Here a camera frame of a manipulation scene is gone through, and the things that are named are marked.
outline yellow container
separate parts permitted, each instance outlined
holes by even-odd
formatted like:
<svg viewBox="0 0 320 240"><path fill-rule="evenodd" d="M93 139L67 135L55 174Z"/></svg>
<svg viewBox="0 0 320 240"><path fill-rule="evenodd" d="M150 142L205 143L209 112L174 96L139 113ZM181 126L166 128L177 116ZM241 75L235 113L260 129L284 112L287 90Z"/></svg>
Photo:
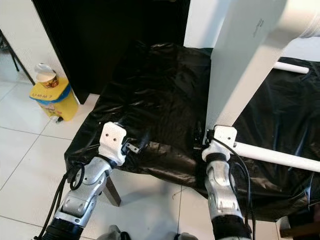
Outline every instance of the yellow container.
<svg viewBox="0 0 320 240"><path fill-rule="evenodd" d="M58 116L69 121L76 114L78 104L68 79L58 77L58 82L52 88L44 87L41 82L36 83L30 92L30 98L36 100L49 117Z"/></svg>

